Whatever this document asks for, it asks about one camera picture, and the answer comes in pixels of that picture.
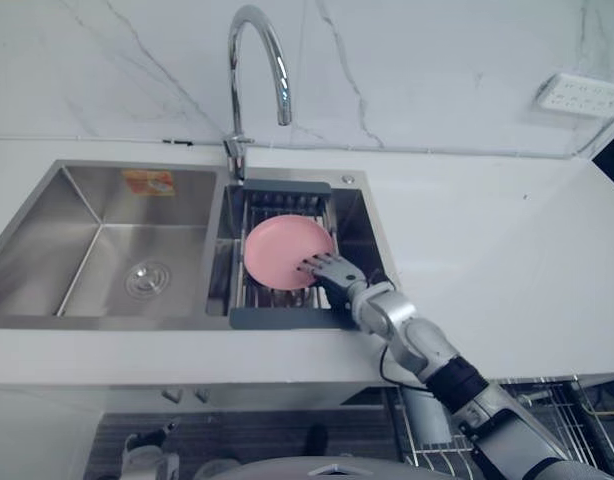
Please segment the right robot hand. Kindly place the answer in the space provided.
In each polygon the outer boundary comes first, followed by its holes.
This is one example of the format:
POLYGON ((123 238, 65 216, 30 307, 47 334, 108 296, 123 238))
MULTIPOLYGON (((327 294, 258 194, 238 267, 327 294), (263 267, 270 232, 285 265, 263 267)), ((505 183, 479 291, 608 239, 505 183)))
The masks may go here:
POLYGON ((317 254, 296 267, 310 275, 326 294, 331 310, 343 315, 351 309, 354 298, 368 288, 365 274, 353 263, 336 254, 317 254))

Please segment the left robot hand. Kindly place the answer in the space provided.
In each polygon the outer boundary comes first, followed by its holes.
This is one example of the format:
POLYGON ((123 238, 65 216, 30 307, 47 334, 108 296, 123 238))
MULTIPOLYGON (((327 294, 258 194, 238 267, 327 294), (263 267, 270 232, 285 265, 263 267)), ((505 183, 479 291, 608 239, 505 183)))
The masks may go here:
POLYGON ((151 432, 130 434, 123 446, 120 479, 178 479, 180 457, 165 452, 163 444, 180 420, 174 417, 151 432))

